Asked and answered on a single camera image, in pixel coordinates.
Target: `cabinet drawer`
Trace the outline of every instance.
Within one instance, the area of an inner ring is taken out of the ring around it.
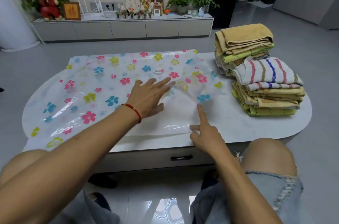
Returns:
[[[179,21],[146,21],[147,37],[179,36]]]
[[[110,22],[114,38],[140,38],[146,37],[144,21]]]
[[[180,20],[179,36],[209,36],[211,19]]]
[[[112,39],[112,31],[108,22],[73,23],[78,39]]]
[[[72,23],[34,23],[33,25],[44,41],[78,39]]]
[[[94,173],[156,169],[214,163],[195,147],[109,153],[94,168]]]

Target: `red string bracelet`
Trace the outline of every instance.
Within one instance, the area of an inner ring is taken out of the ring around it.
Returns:
[[[138,116],[139,116],[139,122],[138,122],[138,124],[141,122],[141,115],[140,115],[140,113],[138,112],[138,110],[136,109],[136,108],[134,108],[132,105],[130,105],[130,104],[122,104],[122,105],[125,105],[125,106],[127,106],[127,107],[130,107],[133,111],[135,111],[137,114],[138,114]]]

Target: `red stuffed animal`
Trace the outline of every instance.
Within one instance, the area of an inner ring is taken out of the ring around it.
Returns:
[[[59,4],[57,0],[40,0],[39,3],[41,5],[40,12],[46,21],[49,21],[50,16],[54,17],[55,20],[62,20],[59,8],[57,7]]]

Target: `black handle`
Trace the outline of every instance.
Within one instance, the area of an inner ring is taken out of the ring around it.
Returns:
[[[192,159],[193,156],[192,155],[188,155],[188,156],[181,156],[181,157],[171,157],[171,161],[184,161],[184,160],[190,160]]]

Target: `hand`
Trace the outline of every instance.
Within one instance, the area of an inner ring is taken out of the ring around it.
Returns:
[[[218,129],[209,124],[201,105],[198,105],[197,109],[200,118],[200,125],[191,125],[190,128],[193,132],[189,137],[195,147],[213,157],[220,150],[224,150],[225,148],[227,149],[227,146],[225,141],[222,139],[221,134],[218,132]]]
[[[170,77],[157,81],[155,78],[149,79],[144,85],[141,80],[135,81],[132,92],[127,103],[134,106],[142,118],[153,116],[164,110],[164,104],[159,104],[160,98],[175,85],[175,81],[170,82]]]

